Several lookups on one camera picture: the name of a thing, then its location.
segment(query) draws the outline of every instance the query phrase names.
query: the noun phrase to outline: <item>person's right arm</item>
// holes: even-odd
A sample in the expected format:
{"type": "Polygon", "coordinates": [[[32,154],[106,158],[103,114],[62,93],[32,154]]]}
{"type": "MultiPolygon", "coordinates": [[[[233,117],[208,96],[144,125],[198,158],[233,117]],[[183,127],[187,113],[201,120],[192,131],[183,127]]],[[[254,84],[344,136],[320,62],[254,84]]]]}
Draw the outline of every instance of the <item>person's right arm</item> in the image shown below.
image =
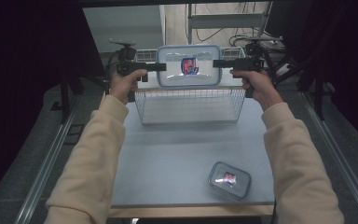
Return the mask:
{"type": "MultiPolygon", "coordinates": [[[[322,159],[305,124],[295,119],[267,74],[232,71],[248,77],[254,98],[265,111],[262,119],[271,164],[279,223],[344,223],[322,159]]],[[[243,82],[245,89],[249,83],[243,82]]]]}

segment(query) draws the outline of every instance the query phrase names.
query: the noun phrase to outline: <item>person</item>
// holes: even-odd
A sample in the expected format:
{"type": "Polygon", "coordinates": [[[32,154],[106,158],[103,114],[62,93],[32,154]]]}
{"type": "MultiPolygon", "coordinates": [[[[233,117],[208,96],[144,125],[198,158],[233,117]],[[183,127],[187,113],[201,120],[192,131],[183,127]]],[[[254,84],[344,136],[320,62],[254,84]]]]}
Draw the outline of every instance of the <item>person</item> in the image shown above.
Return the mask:
{"type": "MultiPolygon", "coordinates": [[[[248,77],[264,113],[265,147],[271,164],[279,223],[343,223],[337,195],[305,124],[295,119],[265,72],[230,71],[248,77]]],[[[46,202],[45,223],[105,223],[111,206],[118,154],[125,137],[129,90],[146,73],[113,76],[111,91],[93,111],[46,202]]],[[[243,81],[248,89],[250,83],[243,81]]]]}

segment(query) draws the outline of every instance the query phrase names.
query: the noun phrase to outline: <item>person's left hand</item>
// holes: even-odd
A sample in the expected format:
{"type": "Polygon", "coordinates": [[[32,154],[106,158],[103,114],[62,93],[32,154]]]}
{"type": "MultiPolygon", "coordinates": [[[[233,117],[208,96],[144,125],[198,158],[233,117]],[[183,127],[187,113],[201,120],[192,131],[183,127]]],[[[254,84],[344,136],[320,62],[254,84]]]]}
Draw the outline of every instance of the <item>person's left hand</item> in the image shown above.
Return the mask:
{"type": "Polygon", "coordinates": [[[138,90],[138,82],[136,78],[146,75],[147,71],[144,69],[136,70],[131,74],[122,77],[117,73],[112,75],[112,82],[110,85],[109,94],[116,97],[121,103],[126,105],[129,102],[129,91],[138,90]]]}

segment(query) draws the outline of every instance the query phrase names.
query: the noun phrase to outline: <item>beige sleeve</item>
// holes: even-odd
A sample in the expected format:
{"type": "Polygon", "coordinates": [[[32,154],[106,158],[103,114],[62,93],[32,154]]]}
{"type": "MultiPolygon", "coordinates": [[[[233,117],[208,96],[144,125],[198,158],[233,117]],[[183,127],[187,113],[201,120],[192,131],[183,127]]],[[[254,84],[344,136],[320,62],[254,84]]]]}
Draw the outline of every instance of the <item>beige sleeve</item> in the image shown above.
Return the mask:
{"type": "Polygon", "coordinates": [[[286,103],[263,114],[279,223],[344,223],[337,195],[305,124],[286,103]]]}
{"type": "Polygon", "coordinates": [[[46,202],[45,223],[106,223],[128,108],[106,96],[93,111],[46,202]]]}

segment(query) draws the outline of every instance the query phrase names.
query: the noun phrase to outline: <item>sleeve cuff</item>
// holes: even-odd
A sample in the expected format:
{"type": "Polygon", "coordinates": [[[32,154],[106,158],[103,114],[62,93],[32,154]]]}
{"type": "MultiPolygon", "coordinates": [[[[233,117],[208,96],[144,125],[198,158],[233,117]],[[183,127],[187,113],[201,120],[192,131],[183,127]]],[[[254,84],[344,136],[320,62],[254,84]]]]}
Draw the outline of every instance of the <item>sleeve cuff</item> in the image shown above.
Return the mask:
{"type": "Polygon", "coordinates": [[[261,119],[268,130],[281,122],[295,119],[295,116],[287,103],[279,103],[268,108],[261,116],[261,119]]]}
{"type": "Polygon", "coordinates": [[[121,123],[124,123],[124,119],[129,114],[129,109],[112,95],[104,97],[98,110],[112,116],[121,123]]]}

